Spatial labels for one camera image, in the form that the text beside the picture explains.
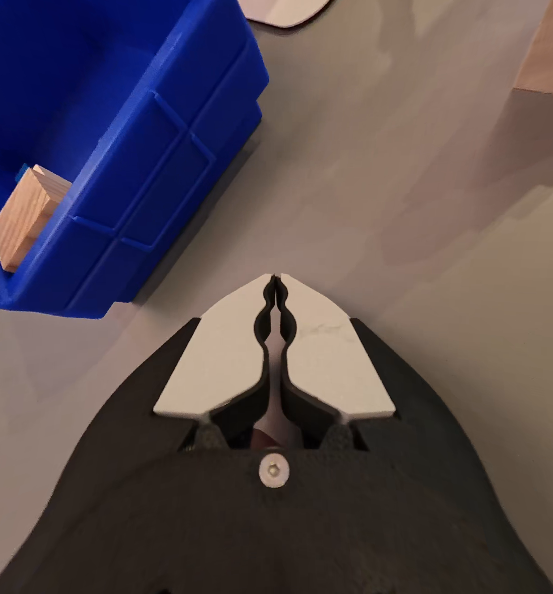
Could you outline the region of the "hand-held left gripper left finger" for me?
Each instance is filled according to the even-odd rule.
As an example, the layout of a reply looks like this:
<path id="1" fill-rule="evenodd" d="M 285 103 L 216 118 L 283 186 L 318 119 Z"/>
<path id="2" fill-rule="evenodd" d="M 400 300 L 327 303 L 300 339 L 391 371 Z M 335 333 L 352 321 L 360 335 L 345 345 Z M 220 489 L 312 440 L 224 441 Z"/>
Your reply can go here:
<path id="1" fill-rule="evenodd" d="M 154 404 L 162 418 L 214 424 L 231 447 L 251 446 L 270 399 L 269 354 L 275 276 L 262 274 L 199 319 Z"/>

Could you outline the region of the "blue plastic bin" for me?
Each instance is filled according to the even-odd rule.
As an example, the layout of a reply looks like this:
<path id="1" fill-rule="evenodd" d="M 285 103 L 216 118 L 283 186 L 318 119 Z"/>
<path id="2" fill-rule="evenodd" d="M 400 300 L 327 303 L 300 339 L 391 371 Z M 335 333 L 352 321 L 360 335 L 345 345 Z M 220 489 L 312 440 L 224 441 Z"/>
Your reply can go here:
<path id="1" fill-rule="evenodd" d="M 0 309 L 130 302 L 258 126 L 238 1 L 0 1 L 0 211 L 24 165 L 71 182 Z"/>

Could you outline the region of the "large striped-grain wooden cube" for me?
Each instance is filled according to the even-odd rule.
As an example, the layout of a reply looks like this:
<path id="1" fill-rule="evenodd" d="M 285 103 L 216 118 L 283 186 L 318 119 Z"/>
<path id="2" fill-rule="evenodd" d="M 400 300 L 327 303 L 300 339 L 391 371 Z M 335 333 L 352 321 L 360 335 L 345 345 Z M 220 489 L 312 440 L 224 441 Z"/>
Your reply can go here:
<path id="1" fill-rule="evenodd" d="M 5 272 L 18 269 L 71 186 L 39 165 L 21 175 L 0 211 L 0 264 Z"/>

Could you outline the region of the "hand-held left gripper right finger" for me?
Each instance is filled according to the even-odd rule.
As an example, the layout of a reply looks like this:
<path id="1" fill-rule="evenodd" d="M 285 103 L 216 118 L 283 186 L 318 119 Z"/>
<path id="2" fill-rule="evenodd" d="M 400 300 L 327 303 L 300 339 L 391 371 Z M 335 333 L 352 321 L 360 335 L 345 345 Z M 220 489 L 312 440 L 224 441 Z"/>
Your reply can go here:
<path id="1" fill-rule="evenodd" d="M 278 277 L 281 406 L 310 442 L 334 425 L 392 418 L 396 406 L 347 313 L 289 274 Z"/>

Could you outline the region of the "tan wooden cube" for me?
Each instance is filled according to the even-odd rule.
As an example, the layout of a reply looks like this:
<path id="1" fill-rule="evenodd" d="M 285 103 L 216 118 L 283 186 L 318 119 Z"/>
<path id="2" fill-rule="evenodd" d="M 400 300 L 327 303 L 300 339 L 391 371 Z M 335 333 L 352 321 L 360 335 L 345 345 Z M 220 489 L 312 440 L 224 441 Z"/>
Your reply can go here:
<path id="1" fill-rule="evenodd" d="M 513 89 L 553 96 L 553 1 L 548 3 Z"/>

